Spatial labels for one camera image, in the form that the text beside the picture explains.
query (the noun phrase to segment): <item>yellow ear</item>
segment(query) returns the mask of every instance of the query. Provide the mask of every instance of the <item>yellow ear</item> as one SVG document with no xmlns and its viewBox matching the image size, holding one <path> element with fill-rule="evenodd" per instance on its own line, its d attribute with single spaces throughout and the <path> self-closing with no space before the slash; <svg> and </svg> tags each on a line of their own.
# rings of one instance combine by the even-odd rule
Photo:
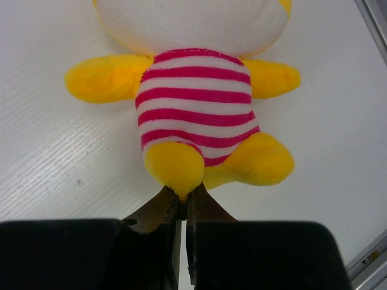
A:
<svg viewBox="0 0 387 290">
<path fill-rule="evenodd" d="M 288 13 L 288 17 L 290 17 L 291 12 L 291 0 L 279 0 L 279 2 L 284 6 L 286 13 Z"/>
</svg>

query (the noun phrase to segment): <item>white plush face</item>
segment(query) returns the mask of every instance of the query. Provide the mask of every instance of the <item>white plush face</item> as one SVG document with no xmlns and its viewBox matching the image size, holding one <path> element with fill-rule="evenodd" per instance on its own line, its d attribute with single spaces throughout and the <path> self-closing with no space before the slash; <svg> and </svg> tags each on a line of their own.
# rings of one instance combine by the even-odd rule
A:
<svg viewBox="0 0 387 290">
<path fill-rule="evenodd" d="M 265 50 L 282 34 L 291 0 L 94 0 L 105 28 L 138 54 L 207 48 Z"/>
</svg>

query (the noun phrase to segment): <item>striped shirt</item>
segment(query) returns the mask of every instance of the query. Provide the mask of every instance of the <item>striped shirt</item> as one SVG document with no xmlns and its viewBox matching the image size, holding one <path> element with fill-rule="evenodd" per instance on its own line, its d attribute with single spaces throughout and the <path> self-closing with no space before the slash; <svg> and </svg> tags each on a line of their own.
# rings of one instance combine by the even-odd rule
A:
<svg viewBox="0 0 387 290">
<path fill-rule="evenodd" d="M 250 73 L 239 59 L 205 49 L 159 54 L 135 99 L 141 148 L 186 143 L 206 166 L 219 165 L 259 132 L 251 102 Z"/>
</svg>

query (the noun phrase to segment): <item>yellow plush toy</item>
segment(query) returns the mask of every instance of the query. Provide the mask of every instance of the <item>yellow plush toy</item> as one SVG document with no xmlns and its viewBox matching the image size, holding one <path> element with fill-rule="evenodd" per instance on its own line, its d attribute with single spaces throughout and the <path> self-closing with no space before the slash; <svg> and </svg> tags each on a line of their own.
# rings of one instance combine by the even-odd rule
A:
<svg viewBox="0 0 387 290">
<path fill-rule="evenodd" d="M 273 185 L 290 152 L 260 131 L 252 98 L 297 88 L 295 68 L 246 57 L 282 34 L 291 0 L 94 0 L 106 30 L 135 54 L 71 68 L 69 92 L 90 103 L 135 99 L 145 166 L 184 201 L 204 182 Z"/>
</svg>

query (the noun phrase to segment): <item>toy arm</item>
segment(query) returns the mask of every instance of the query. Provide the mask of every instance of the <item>toy arm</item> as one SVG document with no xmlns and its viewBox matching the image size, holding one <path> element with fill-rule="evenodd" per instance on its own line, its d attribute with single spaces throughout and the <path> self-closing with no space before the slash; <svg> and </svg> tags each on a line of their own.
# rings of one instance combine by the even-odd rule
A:
<svg viewBox="0 0 387 290">
<path fill-rule="evenodd" d="M 67 90 L 89 103 L 111 103 L 135 98 L 143 73 L 153 60 L 131 54 L 84 60 L 65 75 Z"/>
<path fill-rule="evenodd" d="M 301 77 L 296 68 L 264 60 L 244 59 L 242 62 L 251 73 L 253 98 L 276 97 L 300 85 Z"/>
</svg>

